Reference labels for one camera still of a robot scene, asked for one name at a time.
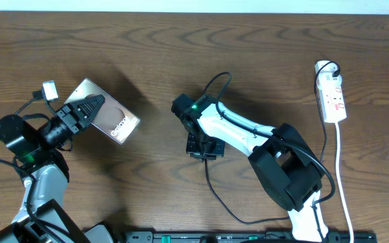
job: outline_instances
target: white cord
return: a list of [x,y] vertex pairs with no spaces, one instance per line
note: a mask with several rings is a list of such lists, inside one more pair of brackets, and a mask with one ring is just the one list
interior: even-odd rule
[[344,216],[349,228],[350,243],[354,242],[354,230],[352,228],[351,217],[349,216],[348,206],[346,205],[346,199],[344,198],[344,192],[342,187],[342,179],[340,178],[340,129],[338,128],[338,122],[336,124],[336,136],[337,136],[337,152],[336,152],[336,177],[338,184],[338,191],[340,192],[340,198],[342,199]]

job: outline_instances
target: wooden table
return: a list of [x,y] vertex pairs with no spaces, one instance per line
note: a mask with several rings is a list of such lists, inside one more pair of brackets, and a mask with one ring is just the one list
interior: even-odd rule
[[[46,80],[57,83],[58,108],[88,77],[142,119],[122,146],[91,128],[64,153],[64,209],[80,228],[104,219],[157,231],[290,228],[289,221],[245,226],[225,212],[203,164],[186,155],[187,132],[170,107],[183,92],[196,99],[229,70],[229,108],[262,124],[292,124],[319,156],[313,65],[320,59],[342,67],[348,118],[340,123],[341,172],[353,225],[389,242],[389,16],[0,12],[0,118]],[[36,112],[49,114],[43,102],[25,110]],[[332,124],[327,132],[324,163],[334,176]],[[12,156],[0,142],[0,158]],[[210,176],[240,218],[286,216],[236,149],[227,146],[210,163]],[[329,189],[324,179],[323,194]],[[23,194],[18,175],[0,165],[0,230]],[[322,211],[328,226],[347,230],[338,194]]]

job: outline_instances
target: brown wooden surface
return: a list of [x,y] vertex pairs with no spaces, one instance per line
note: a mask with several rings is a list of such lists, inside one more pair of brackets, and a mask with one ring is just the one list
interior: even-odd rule
[[[342,66],[342,180],[354,228],[389,242],[389,16],[0,12],[0,118],[45,80],[57,83],[57,108],[88,77],[142,119],[122,146],[91,128],[64,154],[71,179],[64,209],[80,228],[104,219],[157,231],[290,227],[233,220],[208,190],[203,164],[185,154],[187,132],[170,107],[182,92],[199,97],[229,70],[229,108],[262,124],[292,124],[319,155],[319,59]],[[34,112],[47,110],[35,103],[26,110]],[[335,177],[334,126],[327,130],[324,163]],[[0,142],[0,158],[11,157]],[[227,146],[210,166],[217,193],[242,219],[286,215],[242,153]],[[329,189],[324,180],[323,194]],[[23,194],[14,170],[0,165],[0,229]],[[322,211],[328,226],[347,230],[338,194]]]

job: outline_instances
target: power strip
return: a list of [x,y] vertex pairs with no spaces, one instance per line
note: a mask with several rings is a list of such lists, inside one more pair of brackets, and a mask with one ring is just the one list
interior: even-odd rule
[[[316,74],[329,61],[318,61],[315,65]],[[342,92],[342,76],[333,77],[338,69],[334,63],[329,63],[319,73],[316,85],[319,89],[323,120],[327,123],[336,123],[346,118]]]

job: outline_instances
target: white power strip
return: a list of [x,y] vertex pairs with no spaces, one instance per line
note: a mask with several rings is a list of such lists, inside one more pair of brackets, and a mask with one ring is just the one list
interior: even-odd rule
[[342,186],[342,179],[340,177],[340,129],[338,122],[346,118],[346,109],[344,108],[344,99],[342,92],[342,76],[339,74],[334,77],[333,73],[337,71],[339,67],[330,61],[318,61],[315,65],[317,75],[316,85],[319,90],[319,96],[321,101],[323,121],[327,123],[336,124],[337,133],[337,152],[336,152],[336,177],[338,191],[340,192],[340,198],[342,199],[344,216],[349,228],[349,242],[354,242],[354,231],[351,222],[351,216],[349,216],[348,206],[344,197],[344,191]]
[[[318,61],[315,65],[316,74],[329,61]],[[342,76],[333,77],[338,69],[334,63],[328,64],[319,73],[316,85],[319,89],[323,120],[327,123],[336,123],[346,118],[344,99],[342,93]]]

